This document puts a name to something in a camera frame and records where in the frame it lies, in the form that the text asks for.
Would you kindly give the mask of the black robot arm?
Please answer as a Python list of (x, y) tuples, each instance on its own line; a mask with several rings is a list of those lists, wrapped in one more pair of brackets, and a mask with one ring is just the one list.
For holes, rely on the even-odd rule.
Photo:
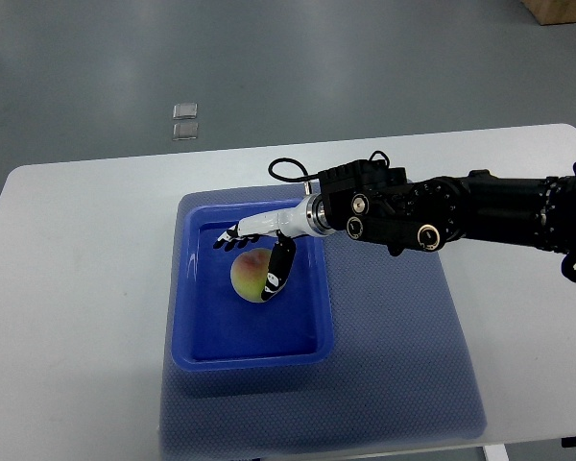
[(375, 151), (296, 180), (319, 183), (316, 223), (384, 245), (392, 256), (436, 252), (461, 238), (517, 245), (564, 255), (561, 272), (576, 283), (576, 162), (564, 177), (503, 179), (482, 169), (409, 182), (404, 168)]

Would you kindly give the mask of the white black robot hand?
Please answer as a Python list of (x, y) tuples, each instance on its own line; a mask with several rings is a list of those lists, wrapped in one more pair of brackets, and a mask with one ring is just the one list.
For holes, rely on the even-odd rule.
[(287, 266), (289, 278), (297, 251), (296, 239), (316, 234), (307, 211), (307, 207), (312, 203), (311, 198), (306, 198), (294, 207), (243, 218), (227, 228), (213, 247), (228, 252), (235, 248), (243, 249), (247, 244), (255, 243), (262, 237), (273, 237), (276, 242), (269, 250), (273, 252), (273, 257), (277, 257)]

